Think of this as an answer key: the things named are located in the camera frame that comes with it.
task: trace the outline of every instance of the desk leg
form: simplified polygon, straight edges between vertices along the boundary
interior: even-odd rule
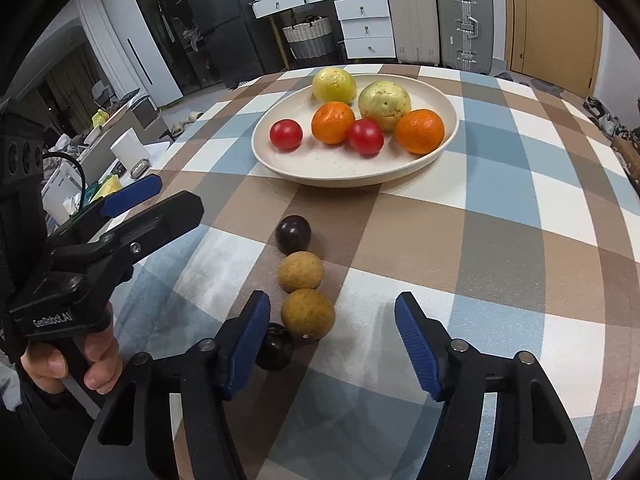
[[[287,54],[285,54],[284,47],[282,46],[282,38],[280,37],[278,27],[276,27],[276,22],[273,19],[273,14],[269,15],[269,23],[271,23],[271,30],[273,31],[273,35],[276,38],[276,43],[278,44],[278,50],[280,51],[280,57],[282,58],[282,62],[284,63],[284,68],[286,68],[287,70],[291,70],[291,67],[289,66],[289,60],[287,59]]]

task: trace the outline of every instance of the white tray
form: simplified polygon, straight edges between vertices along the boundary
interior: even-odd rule
[[[458,130],[458,114],[440,90],[427,83],[399,75],[357,74],[353,76],[358,95],[370,83],[393,81],[411,96],[412,109],[428,108],[444,122],[445,138],[439,148],[424,156],[412,155],[386,135],[385,145],[374,157],[364,158],[346,142],[327,146],[311,134],[311,119],[321,103],[313,96],[311,86],[277,102],[255,125],[251,146],[255,158],[271,171],[288,180],[318,187],[356,187],[379,184],[413,173],[433,162],[453,140]],[[360,118],[357,99],[353,102],[356,118]],[[293,152],[281,152],[269,140],[271,125],[281,119],[293,119],[302,127],[302,145]]]

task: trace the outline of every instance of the suitcase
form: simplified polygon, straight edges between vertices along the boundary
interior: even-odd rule
[[[436,0],[389,0],[396,56],[401,63],[440,63]]]
[[[442,64],[488,74],[494,57],[494,0],[438,0]]]

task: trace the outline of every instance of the orange fruit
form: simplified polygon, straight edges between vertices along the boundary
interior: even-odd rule
[[[347,129],[355,120],[349,105],[339,101],[325,103],[311,119],[311,133],[325,144],[340,144],[347,138]]]
[[[444,123],[432,110],[414,110],[396,125],[396,142],[408,152],[426,155],[441,145]]]

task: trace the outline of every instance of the white and gray basket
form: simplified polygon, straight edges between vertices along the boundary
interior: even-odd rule
[[[296,59],[326,56],[335,51],[329,18],[308,16],[303,23],[282,29]]]

